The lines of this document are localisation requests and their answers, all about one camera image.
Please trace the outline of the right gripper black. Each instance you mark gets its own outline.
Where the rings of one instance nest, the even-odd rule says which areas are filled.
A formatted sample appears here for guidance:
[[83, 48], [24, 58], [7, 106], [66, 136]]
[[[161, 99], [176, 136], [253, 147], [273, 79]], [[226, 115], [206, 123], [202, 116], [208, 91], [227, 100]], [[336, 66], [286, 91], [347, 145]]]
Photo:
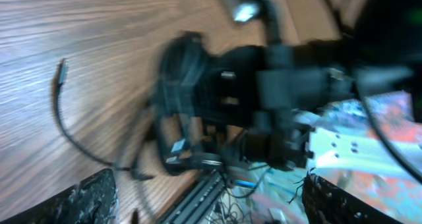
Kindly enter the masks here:
[[202, 49], [197, 115], [240, 127], [284, 128], [292, 124], [293, 49], [245, 45], [221, 55]]

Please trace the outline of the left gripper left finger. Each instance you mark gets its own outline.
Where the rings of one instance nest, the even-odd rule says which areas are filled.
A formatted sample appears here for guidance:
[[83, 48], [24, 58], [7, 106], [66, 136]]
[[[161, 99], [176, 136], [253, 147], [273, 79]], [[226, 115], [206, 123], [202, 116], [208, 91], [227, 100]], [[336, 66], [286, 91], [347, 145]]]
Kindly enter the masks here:
[[102, 224], [118, 205], [113, 170], [102, 169], [1, 224]]

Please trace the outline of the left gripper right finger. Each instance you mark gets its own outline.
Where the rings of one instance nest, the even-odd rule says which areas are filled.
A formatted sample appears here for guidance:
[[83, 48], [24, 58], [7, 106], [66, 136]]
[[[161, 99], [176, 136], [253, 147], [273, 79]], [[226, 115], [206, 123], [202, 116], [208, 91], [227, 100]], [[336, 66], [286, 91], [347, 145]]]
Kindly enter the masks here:
[[400, 224], [400, 222], [313, 173], [301, 195], [310, 224]]

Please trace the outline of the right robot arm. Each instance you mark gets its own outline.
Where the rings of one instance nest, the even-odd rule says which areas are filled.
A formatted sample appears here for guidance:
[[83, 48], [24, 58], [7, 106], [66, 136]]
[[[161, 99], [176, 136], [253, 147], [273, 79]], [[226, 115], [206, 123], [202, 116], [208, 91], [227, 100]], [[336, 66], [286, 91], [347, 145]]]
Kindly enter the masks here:
[[282, 42], [271, 0], [246, 0], [241, 10], [260, 17], [267, 44], [217, 58], [197, 109], [208, 121], [257, 129], [241, 139], [239, 156], [277, 169], [300, 166], [309, 153], [306, 138], [293, 136], [300, 127], [293, 112], [355, 98], [390, 156], [410, 175], [421, 175], [382, 131], [368, 101], [401, 89], [421, 96], [421, 0], [368, 0], [352, 29], [332, 9], [340, 38], [297, 46]]

